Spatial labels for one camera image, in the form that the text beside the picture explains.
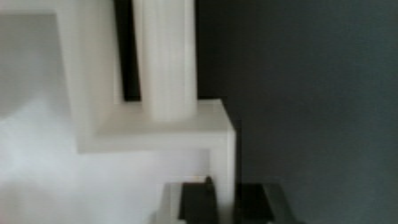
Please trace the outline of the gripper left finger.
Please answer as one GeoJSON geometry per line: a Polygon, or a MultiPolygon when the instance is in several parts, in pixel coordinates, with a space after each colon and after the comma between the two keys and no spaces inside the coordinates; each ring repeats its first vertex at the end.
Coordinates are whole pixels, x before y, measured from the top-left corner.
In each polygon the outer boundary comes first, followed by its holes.
{"type": "Polygon", "coordinates": [[[218,224],[217,193],[211,177],[199,183],[185,183],[178,219],[187,224],[218,224]]]}

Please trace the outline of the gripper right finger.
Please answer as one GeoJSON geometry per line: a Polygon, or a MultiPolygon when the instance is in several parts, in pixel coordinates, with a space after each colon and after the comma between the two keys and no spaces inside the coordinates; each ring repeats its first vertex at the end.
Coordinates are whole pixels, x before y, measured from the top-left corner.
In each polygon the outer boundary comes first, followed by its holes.
{"type": "Polygon", "coordinates": [[[238,185],[234,224],[297,224],[286,195],[277,184],[238,185]]]}

